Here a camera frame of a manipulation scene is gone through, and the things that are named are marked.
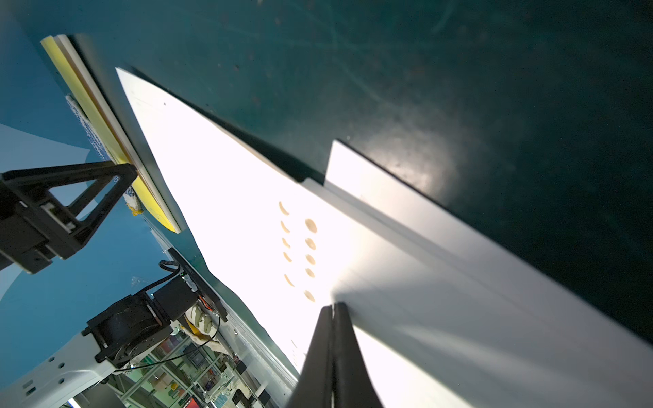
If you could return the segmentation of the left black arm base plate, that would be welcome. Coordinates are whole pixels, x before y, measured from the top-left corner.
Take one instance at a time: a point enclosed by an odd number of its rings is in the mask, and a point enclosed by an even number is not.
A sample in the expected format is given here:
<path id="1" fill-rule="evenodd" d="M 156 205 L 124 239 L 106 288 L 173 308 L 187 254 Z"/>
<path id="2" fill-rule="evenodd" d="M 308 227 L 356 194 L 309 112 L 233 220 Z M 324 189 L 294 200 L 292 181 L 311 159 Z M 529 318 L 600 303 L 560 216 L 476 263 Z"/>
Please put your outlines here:
<path id="1" fill-rule="evenodd" d="M 175 248 L 169 248 L 165 250 L 165 253 L 170 260 L 176 261 L 183 272 L 194 282 L 198 296 L 204 304 L 204 309 L 213 312 L 222 322 L 226 323 L 228 321 L 228 311 L 217 292 Z"/>

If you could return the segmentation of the aluminium rail frame front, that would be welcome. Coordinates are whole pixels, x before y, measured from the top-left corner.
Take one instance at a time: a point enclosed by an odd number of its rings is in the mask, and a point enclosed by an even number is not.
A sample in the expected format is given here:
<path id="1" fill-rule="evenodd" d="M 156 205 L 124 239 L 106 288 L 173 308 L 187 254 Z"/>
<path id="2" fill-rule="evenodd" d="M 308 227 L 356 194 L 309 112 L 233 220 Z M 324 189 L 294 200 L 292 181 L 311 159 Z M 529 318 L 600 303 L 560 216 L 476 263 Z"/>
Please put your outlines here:
<path id="1" fill-rule="evenodd" d="M 164 252 L 173 248 L 167 238 L 155 236 Z M 125 407 L 284 407 L 296 377 L 235 312 L 227 311 L 224 323 L 200 301 L 188 316 L 207 316 L 214 325 L 212 343 L 182 321 L 133 369 L 87 389 L 79 404 L 92 406 L 109 390 Z"/>

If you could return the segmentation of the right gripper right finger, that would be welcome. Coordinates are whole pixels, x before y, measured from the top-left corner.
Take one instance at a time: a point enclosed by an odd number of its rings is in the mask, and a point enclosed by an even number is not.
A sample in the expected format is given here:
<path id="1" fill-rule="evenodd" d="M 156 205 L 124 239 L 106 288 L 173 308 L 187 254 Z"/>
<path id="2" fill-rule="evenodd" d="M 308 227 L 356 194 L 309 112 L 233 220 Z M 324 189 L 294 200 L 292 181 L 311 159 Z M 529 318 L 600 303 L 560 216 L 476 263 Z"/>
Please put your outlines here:
<path id="1" fill-rule="evenodd" d="M 383 407 L 372 386 L 345 303 L 336 303 L 333 308 L 333 365 L 335 407 Z"/>

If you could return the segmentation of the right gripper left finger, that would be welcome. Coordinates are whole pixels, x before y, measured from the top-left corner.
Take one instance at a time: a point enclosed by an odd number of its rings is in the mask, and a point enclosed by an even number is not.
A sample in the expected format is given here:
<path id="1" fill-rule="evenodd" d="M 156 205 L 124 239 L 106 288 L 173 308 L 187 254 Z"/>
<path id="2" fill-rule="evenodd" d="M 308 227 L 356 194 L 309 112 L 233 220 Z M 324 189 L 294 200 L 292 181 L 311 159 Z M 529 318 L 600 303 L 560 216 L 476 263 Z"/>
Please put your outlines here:
<path id="1" fill-rule="evenodd" d="M 332 329 L 333 307 L 326 306 L 320 311 L 299 382 L 287 407 L 328 408 L 332 406 Z"/>

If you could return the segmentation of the white blue dotted work glove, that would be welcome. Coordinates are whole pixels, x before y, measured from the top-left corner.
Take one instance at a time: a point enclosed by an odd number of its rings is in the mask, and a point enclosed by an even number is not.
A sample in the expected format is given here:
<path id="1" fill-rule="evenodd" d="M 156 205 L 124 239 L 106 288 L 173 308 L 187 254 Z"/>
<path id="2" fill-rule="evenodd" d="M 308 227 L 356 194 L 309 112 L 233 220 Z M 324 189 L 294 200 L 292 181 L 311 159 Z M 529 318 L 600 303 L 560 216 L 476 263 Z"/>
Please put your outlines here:
<path id="1" fill-rule="evenodd" d="M 105 147 L 105 144 L 102 142 L 100 139 L 100 136 L 96 132 L 93 124 L 90 122 L 88 117 L 85 115 L 83 109 L 81 106 L 78 104 L 78 102 L 71 96 L 71 95 L 66 95 L 66 103 L 68 103 L 69 107 L 71 108 L 71 111 L 73 114 L 78 118 L 79 122 L 82 124 L 85 133 L 87 134 L 87 138 L 91 144 L 91 146 L 95 149 L 95 152 L 97 155 L 104 161 L 111 161 L 113 162 L 113 159 L 111 155 L 109 154 L 109 151 Z M 125 193 L 123 194 L 123 198 L 132 212 L 134 216 L 138 216 L 140 214 L 143 214 L 144 212 L 144 207 L 142 206 L 139 198 L 136 195 L 136 192 L 133 187 L 127 188 Z"/>

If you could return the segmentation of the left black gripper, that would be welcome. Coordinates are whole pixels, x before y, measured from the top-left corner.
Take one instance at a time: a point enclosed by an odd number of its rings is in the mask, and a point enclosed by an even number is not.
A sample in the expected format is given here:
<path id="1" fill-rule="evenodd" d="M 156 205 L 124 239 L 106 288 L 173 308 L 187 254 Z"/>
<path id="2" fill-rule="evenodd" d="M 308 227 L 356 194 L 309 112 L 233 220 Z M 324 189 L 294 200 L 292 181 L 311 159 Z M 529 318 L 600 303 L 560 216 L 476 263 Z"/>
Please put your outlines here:
<path id="1" fill-rule="evenodd" d="M 137 179 L 112 161 L 13 170 L 1 175 L 1 268 L 37 274 L 71 258 Z"/>

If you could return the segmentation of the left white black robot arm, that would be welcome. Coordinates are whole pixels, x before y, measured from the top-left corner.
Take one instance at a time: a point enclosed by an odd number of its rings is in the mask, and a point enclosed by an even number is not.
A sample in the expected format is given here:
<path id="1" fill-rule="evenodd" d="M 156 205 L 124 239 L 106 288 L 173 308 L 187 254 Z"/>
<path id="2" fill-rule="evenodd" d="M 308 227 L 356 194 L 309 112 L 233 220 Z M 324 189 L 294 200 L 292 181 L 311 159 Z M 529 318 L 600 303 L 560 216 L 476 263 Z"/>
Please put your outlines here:
<path id="1" fill-rule="evenodd" d="M 134 165 L 82 163 L 14 170 L 1 176 L 1 266 L 37 274 L 53 258 L 82 250 L 137 179 Z M 159 345 L 197 302 L 179 262 L 168 275 L 118 300 L 30 373 L 1 392 L 3 407 L 60 407 Z"/>

